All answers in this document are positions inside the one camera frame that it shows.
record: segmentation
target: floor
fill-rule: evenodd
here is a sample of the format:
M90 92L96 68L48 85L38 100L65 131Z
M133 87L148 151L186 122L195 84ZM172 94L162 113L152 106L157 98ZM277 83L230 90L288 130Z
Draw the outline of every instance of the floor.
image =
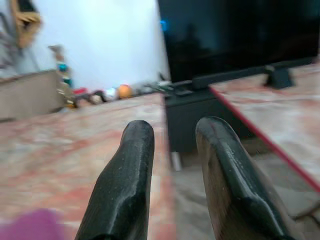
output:
M319 200L315 193L286 163L258 140L243 142L252 158L269 177L275 190L294 216ZM174 172L177 240L214 240L207 207L201 163L196 151L182 153L182 171ZM306 217L297 222L306 240L318 240L320 228Z

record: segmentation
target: marble tabletop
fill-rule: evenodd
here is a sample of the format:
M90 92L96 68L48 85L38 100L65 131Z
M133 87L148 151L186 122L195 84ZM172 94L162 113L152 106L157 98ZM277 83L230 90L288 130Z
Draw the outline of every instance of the marble tabletop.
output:
M212 84L212 92L320 192L320 63L290 70L295 86L264 87L264 74Z
M148 239L176 239L163 98L151 94L0 124L0 223L38 208L55 210L74 239L97 177L132 120L155 134Z

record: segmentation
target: white wall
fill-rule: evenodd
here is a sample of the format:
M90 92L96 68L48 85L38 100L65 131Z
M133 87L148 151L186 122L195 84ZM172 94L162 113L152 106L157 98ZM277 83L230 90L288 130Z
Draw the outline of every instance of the white wall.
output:
M43 26L20 59L20 72L36 70L29 52L36 57L40 70L55 68L48 46L61 44L76 88L95 90L155 81L158 72L169 76L157 0L33 3L43 18Z

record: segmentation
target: marble table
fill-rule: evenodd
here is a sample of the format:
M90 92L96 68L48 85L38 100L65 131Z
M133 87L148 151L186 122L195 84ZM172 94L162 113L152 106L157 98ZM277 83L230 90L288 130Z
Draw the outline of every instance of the marble table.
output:
M295 86L264 87L264 74L212 84L212 92L320 192L320 63L291 69Z
M38 208L55 210L74 239L95 181L132 120L155 134L148 239L174 240L167 124L160 94L0 124L0 223Z

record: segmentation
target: purple object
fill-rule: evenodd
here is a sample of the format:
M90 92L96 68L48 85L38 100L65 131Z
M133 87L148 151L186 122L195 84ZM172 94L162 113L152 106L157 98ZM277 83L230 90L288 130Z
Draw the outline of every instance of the purple object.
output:
M0 226L1 240L65 240L63 233L57 215L48 209L24 214Z

